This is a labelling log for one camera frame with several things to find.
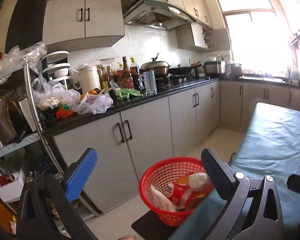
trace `paper towel roll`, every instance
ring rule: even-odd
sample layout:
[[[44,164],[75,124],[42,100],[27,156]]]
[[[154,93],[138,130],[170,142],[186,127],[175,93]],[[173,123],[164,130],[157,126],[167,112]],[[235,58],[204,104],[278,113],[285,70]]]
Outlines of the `paper towel roll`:
[[[10,174],[11,181],[16,181],[19,178],[19,171]]]

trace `range hood light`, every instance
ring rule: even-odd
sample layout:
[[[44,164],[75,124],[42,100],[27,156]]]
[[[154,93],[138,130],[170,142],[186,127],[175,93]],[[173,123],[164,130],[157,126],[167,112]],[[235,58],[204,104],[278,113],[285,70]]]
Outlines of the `range hood light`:
[[[176,13],[176,14],[180,14],[180,11],[177,10],[176,8],[174,8],[174,7],[168,6],[168,9],[169,9],[170,11]]]

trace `kitchen sink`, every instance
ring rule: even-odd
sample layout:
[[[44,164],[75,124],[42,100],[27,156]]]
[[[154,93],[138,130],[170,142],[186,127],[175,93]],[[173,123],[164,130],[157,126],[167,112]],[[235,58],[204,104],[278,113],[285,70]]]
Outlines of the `kitchen sink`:
[[[242,79],[250,79],[250,80],[264,80],[264,81],[271,81],[271,82],[278,82],[278,83],[285,83],[284,80],[280,78],[269,78],[269,77],[251,77],[251,76],[241,76]]]

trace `window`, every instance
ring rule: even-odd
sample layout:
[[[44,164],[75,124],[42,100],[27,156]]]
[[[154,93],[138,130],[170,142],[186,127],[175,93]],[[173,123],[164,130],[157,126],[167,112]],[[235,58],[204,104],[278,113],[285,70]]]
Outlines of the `window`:
[[[236,63],[245,72],[283,75],[291,51],[269,0],[218,0]]]

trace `black mat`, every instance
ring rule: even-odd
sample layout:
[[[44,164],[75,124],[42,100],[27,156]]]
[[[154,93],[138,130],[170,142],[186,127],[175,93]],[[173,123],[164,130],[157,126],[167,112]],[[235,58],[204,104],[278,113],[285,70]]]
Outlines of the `black mat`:
[[[169,227],[161,222],[157,214],[149,211],[131,225],[145,240],[167,240],[176,227]]]

